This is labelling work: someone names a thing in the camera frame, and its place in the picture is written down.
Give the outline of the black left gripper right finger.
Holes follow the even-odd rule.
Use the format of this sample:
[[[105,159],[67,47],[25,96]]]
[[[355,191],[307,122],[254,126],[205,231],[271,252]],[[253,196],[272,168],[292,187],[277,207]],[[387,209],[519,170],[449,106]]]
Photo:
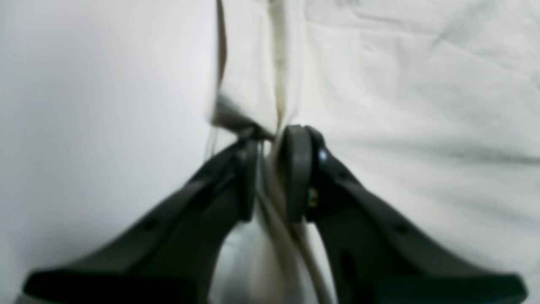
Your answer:
[[[521,304],[513,273],[488,271],[449,252],[365,188],[315,128],[283,133],[286,214],[314,223],[340,304]]]

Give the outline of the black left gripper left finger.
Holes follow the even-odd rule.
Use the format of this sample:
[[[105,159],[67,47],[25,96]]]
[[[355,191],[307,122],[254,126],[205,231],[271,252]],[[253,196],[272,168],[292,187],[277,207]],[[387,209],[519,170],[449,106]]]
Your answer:
[[[258,147],[240,137],[111,243],[32,272],[23,294],[47,304],[206,304],[224,240],[253,216]]]

